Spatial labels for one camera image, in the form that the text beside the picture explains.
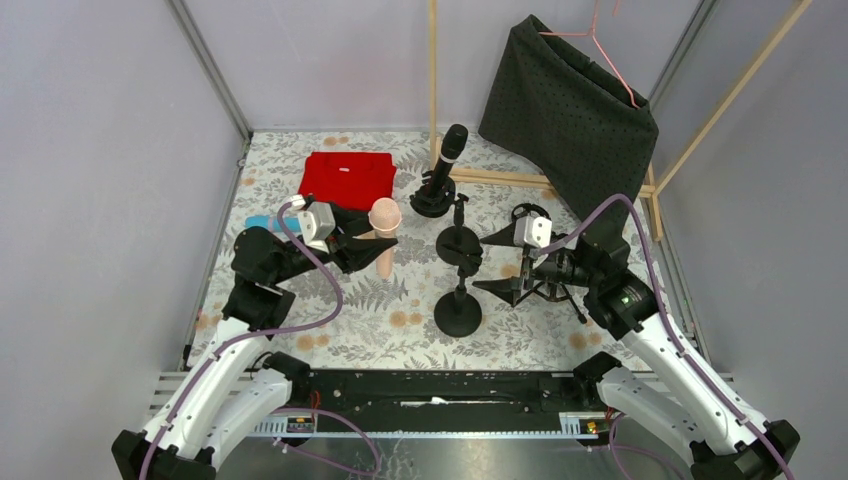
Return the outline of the black tripod shock mount stand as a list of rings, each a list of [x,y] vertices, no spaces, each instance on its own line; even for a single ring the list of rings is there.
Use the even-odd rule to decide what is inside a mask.
[[[534,217],[544,217],[546,219],[550,218],[549,213],[540,205],[533,203],[521,203],[515,206],[511,212],[511,219],[517,221],[518,219],[529,216],[531,218]],[[534,284],[533,288],[527,287],[525,292],[519,297],[518,302],[521,303],[523,300],[527,299],[532,295],[537,295],[548,302],[559,303],[568,301],[572,308],[574,309],[578,321],[581,324],[587,325],[588,319],[584,315],[584,313],[579,309],[574,296],[569,291],[568,287],[564,284],[552,283],[549,281],[538,281]]]

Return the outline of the peach pink microphone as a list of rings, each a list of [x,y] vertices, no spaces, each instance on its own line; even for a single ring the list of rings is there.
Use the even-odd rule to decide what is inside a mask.
[[[395,200],[383,197],[374,202],[368,218],[376,238],[395,239],[402,221],[402,212]],[[394,253],[395,250],[391,247],[381,253],[375,262],[376,271],[384,280],[388,280],[392,274]]]

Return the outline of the black clip microphone stand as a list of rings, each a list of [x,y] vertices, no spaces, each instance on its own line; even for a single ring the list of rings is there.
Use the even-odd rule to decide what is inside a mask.
[[[446,263],[457,267],[457,285],[446,293],[434,309],[436,326],[446,335],[463,338],[474,333],[482,322],[482,309],[468,293],[466,280],[477,274],[482,264],[483,250],[477,240],[438,240],[437,253]]]

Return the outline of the blue microphone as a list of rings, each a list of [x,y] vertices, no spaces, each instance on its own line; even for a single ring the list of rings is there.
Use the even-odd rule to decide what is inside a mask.
[[[274,233],[282,233],[284,228],[295,234],[301,232],[298,219],[290,216],[284,216],[283,222],[280,222],[277,216],[271,215],[255,215],[247,217],[244,221],[244,228],[247,229],[253,227],[261,227]]]

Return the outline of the black handheld microphone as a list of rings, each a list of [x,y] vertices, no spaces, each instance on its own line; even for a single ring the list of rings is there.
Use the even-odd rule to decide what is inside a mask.
[[[424,193],[427,198],[435,198],[446,186],[450,172],[465,149],[469,131],[462,124],[453,124],[445,133],[435,167],[431,171]]]

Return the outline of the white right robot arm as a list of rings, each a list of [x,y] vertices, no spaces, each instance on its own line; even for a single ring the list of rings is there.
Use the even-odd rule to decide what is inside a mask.
[[[628,267],[630,246],[613,230],[588,227],[574,248],[552,248],[551,222],[522,217],[484,238],[484,244],[522,251],[519,275],[477,281],[512,306],[543,284],[584,287],[595,324],[638,356],[668,389],[660,394],[614,357],[600,353],[575,376],[592,399],[620,412],[672,448],[695,479],[775,479],[783,474],[800,435],[786,420],[768,420],[718,375],[665,315],[655,291]]]

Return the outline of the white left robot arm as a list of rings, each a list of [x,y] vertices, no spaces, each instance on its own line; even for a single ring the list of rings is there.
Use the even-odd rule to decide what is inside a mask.
[[[297,232],[282,225],[276,235],[251,226],[236,237],[231,264],[235,284],[215,335],[147,424],[138,432],[122,431],[113,442],[122,478],[213,479],[261,420],[290,401],[309,398],[308,365],[282,352],[266,359],[247,389],[235,398],[229,394],[275,337],[322,327],[340,314],[344,295],[330,264],[344,273],[363,270],[397,241],[365,238],[371,229],[367,214],[333,203],[296,195],[277,216],[290,210],[298,213]],[[312,270],[328,281],[335,305],[322,319],[287,325],[296,296],[279,285]]]

